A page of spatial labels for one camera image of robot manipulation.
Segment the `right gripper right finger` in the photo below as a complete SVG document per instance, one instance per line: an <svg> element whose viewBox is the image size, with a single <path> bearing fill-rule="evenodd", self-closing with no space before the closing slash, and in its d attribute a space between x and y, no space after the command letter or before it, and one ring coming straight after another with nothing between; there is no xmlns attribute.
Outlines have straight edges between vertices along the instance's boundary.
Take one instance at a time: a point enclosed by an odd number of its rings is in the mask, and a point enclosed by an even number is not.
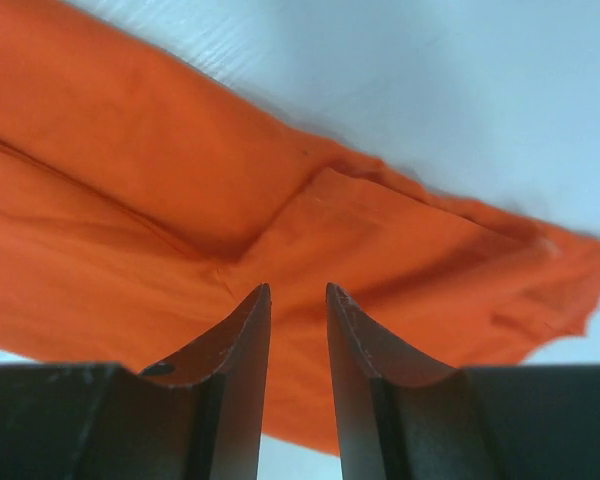
<svg viewBox="0 0 600 480"><path fill-rule="evenodd" d="M346 479L600 479L600 365L448 366L326 289Z"/></svg>

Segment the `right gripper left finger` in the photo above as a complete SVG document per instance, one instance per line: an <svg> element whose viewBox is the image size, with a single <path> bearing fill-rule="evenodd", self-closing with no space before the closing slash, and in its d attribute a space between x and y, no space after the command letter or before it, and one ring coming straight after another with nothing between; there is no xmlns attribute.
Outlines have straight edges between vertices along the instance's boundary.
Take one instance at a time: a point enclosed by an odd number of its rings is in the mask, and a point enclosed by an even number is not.
<svg viewBox="0 0 600 480"><path fill-rule="evenodd" d="M262 284L140 373L0 364L0 479L255 478L270 332Z"/></svg>

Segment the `orange t shirt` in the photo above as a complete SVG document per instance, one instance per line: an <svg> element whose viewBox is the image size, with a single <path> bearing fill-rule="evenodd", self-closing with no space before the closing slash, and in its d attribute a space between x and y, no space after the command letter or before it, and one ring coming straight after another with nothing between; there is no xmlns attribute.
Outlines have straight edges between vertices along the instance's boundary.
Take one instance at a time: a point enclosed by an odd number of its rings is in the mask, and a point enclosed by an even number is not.
<svg viewBox="0 0 600 480"><path fill-rule="evenodd" d="M61 1L0 1L0 349L141 370L272 289L265 433L338 452L325 288L452 365L584 333L600 240L436 195Z"/></svg>

